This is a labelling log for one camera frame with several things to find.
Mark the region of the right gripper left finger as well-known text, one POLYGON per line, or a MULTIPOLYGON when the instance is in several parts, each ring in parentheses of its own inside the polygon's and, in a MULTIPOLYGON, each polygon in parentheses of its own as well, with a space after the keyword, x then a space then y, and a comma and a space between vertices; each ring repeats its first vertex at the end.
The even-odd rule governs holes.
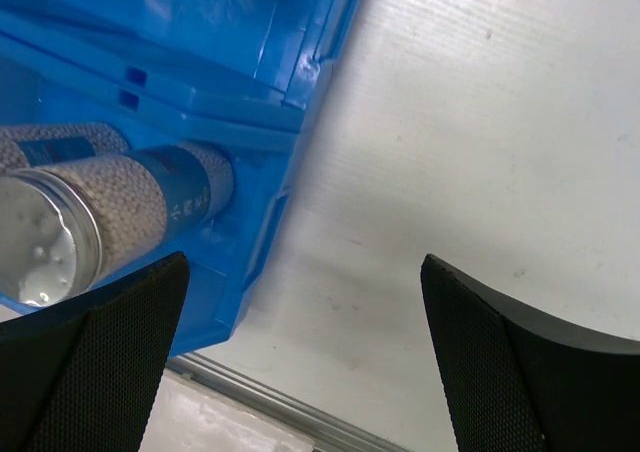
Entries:
POLYGON ((2 322, 2 450, 138 450, 189 279, 177 252, 2 322))

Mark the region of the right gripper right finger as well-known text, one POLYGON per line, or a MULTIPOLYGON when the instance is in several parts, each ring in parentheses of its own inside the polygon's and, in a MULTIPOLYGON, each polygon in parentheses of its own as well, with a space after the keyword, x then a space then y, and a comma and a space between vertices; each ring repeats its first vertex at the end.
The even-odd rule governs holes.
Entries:
POLYGON ((637 341, 552 316, 432 254, 420 279, 459 450, 638 450, 637 341))

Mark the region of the silver-cap shaker bottle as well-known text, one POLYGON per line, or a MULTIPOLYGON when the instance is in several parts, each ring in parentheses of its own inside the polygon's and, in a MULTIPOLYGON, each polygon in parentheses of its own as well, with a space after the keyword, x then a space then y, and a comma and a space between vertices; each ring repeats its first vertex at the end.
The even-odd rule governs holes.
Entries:
POLYGON ((126 138, 101 122, 1 126, 1 175, 130 149, 126 138))
POLYGON ((1 292, 47 307, 211 219, 230 160, 182 142, 16 170, 1 179, 1 292))

